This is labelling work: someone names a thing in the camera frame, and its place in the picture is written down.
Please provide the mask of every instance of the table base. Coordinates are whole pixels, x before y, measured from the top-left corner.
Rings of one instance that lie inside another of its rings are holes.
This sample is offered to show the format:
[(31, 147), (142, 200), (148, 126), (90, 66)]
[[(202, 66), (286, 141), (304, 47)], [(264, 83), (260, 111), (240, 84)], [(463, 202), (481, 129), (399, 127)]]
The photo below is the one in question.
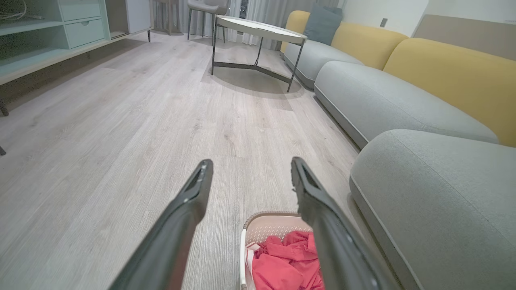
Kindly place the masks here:
[[(215, 27), (217, 27), (217, 25), (218, 25), (217, 24), (217, 18), (215, 18)], [(294, 66), (294, 70), (292, 71), (292, 77), (291, 78), (288, 78), (288, 77), (283, 76), (283, 75), (281, 75), (279, 73), (275, 73), (273, 71), (269, 71), (267, 69), (264, 69), (264, 68), (258, 66), (258, 60), (260, 58), (260, 52), (262, 51), (263, 37), (260, 40), (260, 48), (258, 49), (258, 57), (256, 58), (256, 61), (254, 62), (253, 65), (245, 65), (243, 63), (232, 63), (232, 62), (215, 61), (215, 44), (216, 43), (217, 43), (217, 28), (215, 28), (214, 31), (213, 31), (212, 75), (213, 75), (213, 68), (214, 67), (256, 70), (256, 71), (259, 71), (259, 72), (264, 73), (266, 75), (270, 75), (273, 78), (276, 78), (276, 79), (279, 79), (279, 80), (281, 80), (283, 82), (286, 82), (288, 84), (287, 92), (290, 92), (290, 88), (292, 86), (292, 82), (294, 81), (294, 76), (296, 75), (297, 64), (299, 63), (299, 58), (301, 57), (301, 51), (303, 50), (304, 42), (301, 44), (301, 48), (299, 49), (299, 55), (297, 56), (296, 65)]]

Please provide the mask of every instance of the round coffee table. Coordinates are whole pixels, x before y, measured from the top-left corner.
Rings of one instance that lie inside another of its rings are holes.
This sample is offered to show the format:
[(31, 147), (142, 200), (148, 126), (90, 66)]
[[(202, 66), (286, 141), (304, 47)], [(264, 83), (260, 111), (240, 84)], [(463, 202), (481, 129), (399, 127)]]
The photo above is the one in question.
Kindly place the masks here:
[[(242, 63), (232, 63), (232, 62), (219, 62), (215, 61), (215, 44), (217, 42), (217, 25), (222, 26), (230, 29), (234, 29), (236, 31), (241, 31), (244, 33), (249, 33), (252, 35), (260, 36), (262, 37), (260, 41), (260, 48), (258, 50), (258, 57), (256, 58), (256, 61), (254, 62), (254, 65), (245, 65)], [(242, 19), (242, 18), (236, 18), (236, 17), (230, 17), (230, 16), (223, 16), (223, 15), (217, 15), (215, 18), (215, 31), (213, 32), (213, 55), (212, 55), (212, 75), (213, 75), (213, 68), (214, 67), (224, 67), (224, 68), (237, 68), (237, 69), (248, 69), (248, 70), (257, 70), (261, 73), (270, 75), (274, 78), (277, 78), (279, 80), (282, 80), (286, 83), (288, 83), (288, 89), (287, 92), (290, 91), (290, 88), (292, 86), (292, 81), (294, 80), (294, 76), (296, 75), (296, 69), (297, 64), (299, 62), (299, 57), (301, 56), (301, 51), (303, 50), (303, 45), (307, 40), (307, 37), (303, 34), (299, 34), (297, 32), (265, 24), (260, 23), (252, 20)], [(269, 71), (267, 69), (264, 69), (262, 67), (258, 66), (258, 59), (260, 58), (260, 51), (262, 51), (262, 43), (263, 38), (269, 38), (272, 40), (278, 40), (278, 41), (286, 41), (292, 44), (300, 45), (301, 48), (299, 49), (299, 55), (297, 56), (296, 65), (294, 66), (294, 71), (292, 72), (292, 77), (289, 79), (286, 76), (283, 76), (281, 74), (275, 73), (273, 71)]]

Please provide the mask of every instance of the sofa seat cushion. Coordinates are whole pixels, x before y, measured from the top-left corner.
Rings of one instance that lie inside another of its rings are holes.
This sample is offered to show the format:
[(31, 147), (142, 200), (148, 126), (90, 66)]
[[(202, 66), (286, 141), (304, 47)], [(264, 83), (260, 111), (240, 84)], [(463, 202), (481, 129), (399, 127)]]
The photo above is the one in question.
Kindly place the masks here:
[(350, 186), (405, 289), (516, 289), (516, 148), (388, 131)]
[(317, 76), (315, 91), (325, 106), (333, 105), (335, 114), (341, 114), (340, 118), (349, 122), (348, 129), (341, 124), (344, 130), (357, 131), (349, 135), (360, 147), (393, 129), (498, 143), (496, 135), (471, 116), (423, 89), (374, 68), (328, 62)]
[[(289, 43), (285, 51), (285, 62), (294, 69), (299, 55), (299, 45)], [(304, 44), (301, 58), (297, 65), (296, 75), (309, 89), (314, 88), (314, 82), (319, 70), (332, 60), (362, 64), (358, 59), (324, 43), (307, 40)]]

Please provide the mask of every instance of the cabinet shelf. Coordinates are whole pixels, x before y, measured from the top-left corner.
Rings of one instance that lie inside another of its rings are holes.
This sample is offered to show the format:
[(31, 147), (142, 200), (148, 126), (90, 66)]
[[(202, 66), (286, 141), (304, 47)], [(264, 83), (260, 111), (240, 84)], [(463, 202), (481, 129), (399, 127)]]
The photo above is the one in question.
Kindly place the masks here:
[(0, 77), (65, 54), (67, 51), (69, 50), (29, 45), (18, 48), (16, 52), (12, 50), (0, 59)]
[(0, 36), (63, 25), (61, 21), (27, 19), (0, 23)]

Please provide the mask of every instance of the red clothing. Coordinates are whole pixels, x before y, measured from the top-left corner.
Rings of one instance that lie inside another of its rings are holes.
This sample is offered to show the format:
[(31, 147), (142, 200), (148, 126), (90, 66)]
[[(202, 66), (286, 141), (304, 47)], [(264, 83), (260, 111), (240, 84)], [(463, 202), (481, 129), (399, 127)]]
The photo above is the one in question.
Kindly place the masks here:
[(311, 232), (290, 232), (283, 242), (270, 236), (252, 263), (256, 290), (324, 290)]

